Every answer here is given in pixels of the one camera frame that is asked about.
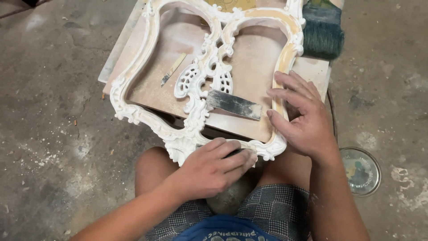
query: brush bristles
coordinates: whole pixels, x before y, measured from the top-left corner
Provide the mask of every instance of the brush bristles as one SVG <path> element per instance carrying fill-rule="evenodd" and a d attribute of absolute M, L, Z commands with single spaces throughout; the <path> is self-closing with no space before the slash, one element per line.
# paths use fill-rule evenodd
<path fill-rule="evenodd" d="M 345 42 L 345 33 L 340 25 L 308 19 L 303 36 L 303 55 L 325 60 L 339 57 Z"/>

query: green paint brush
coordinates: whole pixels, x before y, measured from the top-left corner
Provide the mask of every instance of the green paint brush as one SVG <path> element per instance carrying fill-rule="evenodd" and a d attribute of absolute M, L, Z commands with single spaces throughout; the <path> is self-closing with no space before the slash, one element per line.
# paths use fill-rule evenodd
<path fill-rule="evenodd" d="M 342 10 L 329 0 L 310 0 L 303 6 L 305 56 L 336 59 L 343 49 L 345 33 L 340 28 Z"/>

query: houndstooth shorts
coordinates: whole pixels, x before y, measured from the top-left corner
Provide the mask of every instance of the houndstooth shorts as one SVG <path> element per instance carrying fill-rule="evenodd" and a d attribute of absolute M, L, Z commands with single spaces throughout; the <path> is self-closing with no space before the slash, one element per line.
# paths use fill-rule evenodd
<path fill-rule="evenodd" d="M 240 205 L 235 217 L 251 220 L 283 241 L 306 241 L 309 192 L 295 185 L 271 184 L 256 188 Z M 189 201 L 147 232 L 147 241 L 169 241 L 199 221 L 212 216 L 205 200 Z"/>

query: ornate frame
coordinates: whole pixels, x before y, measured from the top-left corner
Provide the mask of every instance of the ornate frame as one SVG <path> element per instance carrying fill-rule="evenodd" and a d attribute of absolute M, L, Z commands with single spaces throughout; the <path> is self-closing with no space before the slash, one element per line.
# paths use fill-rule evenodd
<path fill-rule="evenodd" d="M 242 11 L 234 8 L 233 12 L 221 12 L 221 7 L 209 5 L 204 0 L 150 0 L 142 16 L 146 18 L 146 34 L 135 58 L 131 64 L 113 81 L 110 91 L 110 100 L 116 111 L 115 117 L 120 120 L 128 118 L 129 123 L 136 125 L 141 122 L 147 124 L 154 133 L 163 139 L 170 158 L 181 166 L 187 156 L 196 150 L 197 145 L 204 145 L 210 140 L 202 136 L 205 119 L 209 116 L 212 107 L 206 105 L 204 97 L 207 91 L 201 90 L 206 78 L 213 78 L 211 88 L 222 90 L 229 94 L 233 92 L 233 82 L 230 75 L 232 66 L 223 63 L 225 56 L 233 55 L 232 45 L 241 28 L 252 25 L 277 26 L 287 36 L 288 40 L 282 49 L 275 70 L 289 72 L 296 56 L 303 53 L 303 32 L 305 19 L 302 17 L 304 0 L 288 0 L 285 8 L 254 8 Z M 184 8 L 204 18 L 211 28 L 211 34 L 205 34 L 202 45 L 202 54 L 197 56 L 180 74 L 174 89 L 177 98 L 190 97 L 184 108 L 189 116 L 184 120 L 184 128 L 174 129 L 166 124 L 157 115 L 146 111 L 141 106 L 129 104 L 125 99 L 128 91 L 140 74 L 151 54 L 153 53 L 160 31 L 160 16 L 172 8 Z M 272 80 L 274 88 L 282 85 Z M 272 100 L 272 108 L 288 119 L 285 105 L 281 99 Z M 251 148 L 263 156 L 264 160 L 274 160 L 286 146 L 285 138 L 274 130 L 267 143 L 257 140 L 240 141 L 243 148 Z"/>

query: right hand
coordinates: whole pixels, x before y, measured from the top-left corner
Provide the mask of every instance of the right hand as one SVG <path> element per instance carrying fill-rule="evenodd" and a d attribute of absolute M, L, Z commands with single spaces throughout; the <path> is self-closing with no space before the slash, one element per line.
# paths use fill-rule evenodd
<path fill-rule="evenodd" d="M 257 155 L 240 149 L 240 142 L 216 138 L 189 155 L 183 166 L 165 181 L 171 182 L 182 202 L 211 198 L 229 188 L 257 161 Z"/>
<path fill-rule="evenodd" d="M 296 107 L 301 116 L 287 121 L 275 110 L 268 110 L 272 126 L 276 128 L 299 152 L 317 161 L 339 149 L 331 130 L 331 124 L 324 103 L 313 82 L 306 82 L 293 71 L 290 74 L 276 71 L 277 82 L 287 89 L 274 88 L 266 92 L 279 97 Z"/>

